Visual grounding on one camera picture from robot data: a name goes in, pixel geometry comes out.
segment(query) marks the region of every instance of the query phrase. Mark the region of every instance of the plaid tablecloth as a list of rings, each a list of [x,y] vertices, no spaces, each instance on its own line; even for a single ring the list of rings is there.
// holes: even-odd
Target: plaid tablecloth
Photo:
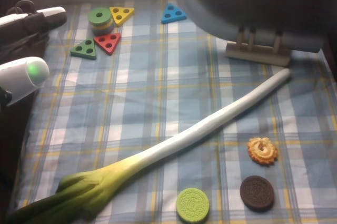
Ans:
[[[70,57],[69,49],[93,36],[87,15],[98,5],[65,7],[68,21],[51,33],[51,75],[27,129],[18,207],[53,194],[67,174],[114,163],[187,129],[280,70],[226,58],[226,41],[190,20],[162,25],[167,1],[103,5],[134,6],[135,15],[114,30],[122,33],[115,53],[96,47],[96,61]],[[290,68],[289,83],[200,144],[142,171],[92,223],[180,223],[176,197],[189,187],[207,194],[207,223],[337,223],[336,83],[322,52],[295,51]],[[275,165],[250,159],[252,137],[276,144]],[[241,201],[241,181],[251,175],[274,187],[266,213]]]

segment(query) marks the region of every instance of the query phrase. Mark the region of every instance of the triangular block with holes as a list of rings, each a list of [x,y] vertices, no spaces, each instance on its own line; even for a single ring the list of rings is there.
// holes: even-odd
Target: triangular block with holes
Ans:
[[[70,55],[89,59],[89,60],[95,60],[96,51],[95,51],[94,40],[92,38],[89,38],[79,43],[79,45],[70,49]]]
[[[111,14],[114,18],[116,26],[121,26],[127,21],[133,14],[135,14],[134,8],[125,7],[110,7]]]
[[[186,14],[180,8],[174,6],[173,4],[167,4],[164,10],[162,24],[167,24],[185,19],[187,19]]]
[[[112,33],[95,37],[94,41],[98,46],[101,47],[101,49],[103,49],[105,53],[107,53],[108,55],[112,55],[121,38],[122,36],[120,33]]]

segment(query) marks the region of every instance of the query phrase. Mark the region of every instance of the golden brown cookie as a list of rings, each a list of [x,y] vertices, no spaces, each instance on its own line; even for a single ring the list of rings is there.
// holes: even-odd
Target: golden brown cookie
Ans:
[[[273,164],[278,156],[277,148],[269,138],[251,138],[247,146],[252,160],[262,165]]]

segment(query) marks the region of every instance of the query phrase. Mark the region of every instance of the yellow triangle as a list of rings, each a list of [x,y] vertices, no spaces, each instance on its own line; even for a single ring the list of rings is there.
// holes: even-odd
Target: yellow triangle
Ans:
[[[124,7],[110,7],[110,11],[115,20],[116,26],[121,26],[135,13],[134,8]]]

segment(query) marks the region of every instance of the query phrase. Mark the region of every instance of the leek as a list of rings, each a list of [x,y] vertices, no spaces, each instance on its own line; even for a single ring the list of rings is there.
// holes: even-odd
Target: leek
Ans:
[[[82,216],[92,219],[109,203],[128,178],[148,165],[197,142],[255,105],[290,76],[283,69],[241,99],[211,114],[187,130],[109,166],[65,176],[56,193],[12,213],[8,223],[69,223]]]

